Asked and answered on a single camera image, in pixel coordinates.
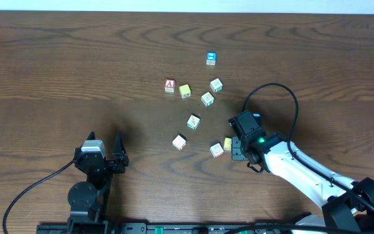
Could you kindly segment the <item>wooden block snail picture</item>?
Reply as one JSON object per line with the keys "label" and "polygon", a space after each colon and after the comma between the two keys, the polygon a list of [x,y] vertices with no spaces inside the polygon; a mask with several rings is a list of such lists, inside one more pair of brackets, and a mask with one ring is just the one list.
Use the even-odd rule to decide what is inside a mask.
{"label": "wooden block snail picture", "polygon": [[224,149],[220,143],[214,144],[210,147],[210,152],[214,158],[219,157],[224,153]]}

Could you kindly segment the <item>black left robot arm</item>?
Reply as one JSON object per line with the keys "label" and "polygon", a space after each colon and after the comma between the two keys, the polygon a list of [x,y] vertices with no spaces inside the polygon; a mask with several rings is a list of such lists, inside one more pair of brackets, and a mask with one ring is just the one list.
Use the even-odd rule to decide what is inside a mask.
{"label": "black left robot arm", "polygon": [[105,216],[112,178],[125,173],[129,158],[118,133],[111,160],[106,158],[102,140],[91,132],[84,143],[75,149],[73,163],[86,175],[86,181],[74,184],[68,192],[70,216],[68,233],[120,233],[120,225]]}

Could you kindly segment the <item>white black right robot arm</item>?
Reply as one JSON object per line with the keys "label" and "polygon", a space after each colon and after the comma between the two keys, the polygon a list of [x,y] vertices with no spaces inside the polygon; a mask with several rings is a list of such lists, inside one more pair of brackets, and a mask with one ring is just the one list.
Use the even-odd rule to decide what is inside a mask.
{"label": "white black right robot arm", "polygon": [[328,228],[374,233],[374,180],[355,181],[303,153],[279,132],[267,134],[260,116],[248,110],[229,119],[235,136],[232,158],[243,157],[257,173],[286,180],[323,212]]}

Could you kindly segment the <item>wooden block violin picture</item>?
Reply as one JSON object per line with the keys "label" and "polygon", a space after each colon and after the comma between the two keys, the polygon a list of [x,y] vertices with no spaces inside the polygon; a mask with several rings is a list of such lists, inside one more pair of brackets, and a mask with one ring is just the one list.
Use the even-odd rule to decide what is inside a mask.
{"label": "wooden block violin picture", "polygon": [[195,115],[191,115],[187,121],[187,126],[193,130],[196,130],[201,119]]}

